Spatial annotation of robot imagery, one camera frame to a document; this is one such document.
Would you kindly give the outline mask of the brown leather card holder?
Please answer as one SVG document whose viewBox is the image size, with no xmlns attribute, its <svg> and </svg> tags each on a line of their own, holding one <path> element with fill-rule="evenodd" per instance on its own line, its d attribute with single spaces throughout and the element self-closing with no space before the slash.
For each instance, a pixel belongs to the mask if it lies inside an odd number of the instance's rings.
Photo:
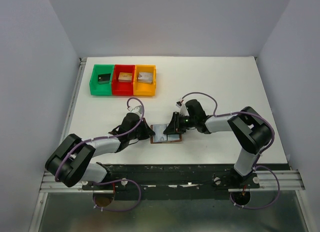
<svg viewBox="0 0 320 232">
<path fill-rule="evenodd" d="M 151 144 L 182 142 L 182 136 L 180 134 L 173 134 L 173 135 L 163 134 L 167 126 L 168 126 L 167 124 L 155 124 L 150 126 L 150 128 L 155 133 L 155 135 L 150 138 Z"/>
</svg>

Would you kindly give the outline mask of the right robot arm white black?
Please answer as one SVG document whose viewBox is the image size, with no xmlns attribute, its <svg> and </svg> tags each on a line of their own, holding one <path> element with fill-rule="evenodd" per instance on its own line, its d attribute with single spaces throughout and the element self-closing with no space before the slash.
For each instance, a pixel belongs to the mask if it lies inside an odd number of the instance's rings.
<svg viewBox="0 0 320 232">
<path fill-rule="evenodd" d="M 234 187 L 243 187 L 248 176 L 254 171 L 261 154 L 275 140 L 275 131 L 252 107 L 247 106 L 239 112 L 222 115 L 207 115 L 196 99 L 177 102 L 179 112 L 172 119 L 165 135 L 184 134 L 194 128 L 202 134 L 233 132 L 241 145 L 241 151 L 230 173 L 230 182 Z"/>
</svg>

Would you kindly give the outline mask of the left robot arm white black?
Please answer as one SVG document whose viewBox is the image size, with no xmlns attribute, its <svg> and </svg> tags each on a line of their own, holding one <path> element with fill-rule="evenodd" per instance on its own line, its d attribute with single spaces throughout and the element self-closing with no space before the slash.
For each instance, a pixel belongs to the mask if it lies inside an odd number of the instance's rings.
<svg viewBox="0 0 320 232">
<path fill-rule="evenodd" d="M 122 123 L 107 136 L 82 140 L 69 134 L 45 163 L 45 169 L 54 179 L 67 187 L 80 181 L 94 182 L 99 189 L 110 186 L 111 177 L 101 164 L 91 159 L 107 153 L 118 153 L 132 140 L 146 140 L 155 135 L 146 120 L 136 113 L 127 113 Z"/>
</svg>

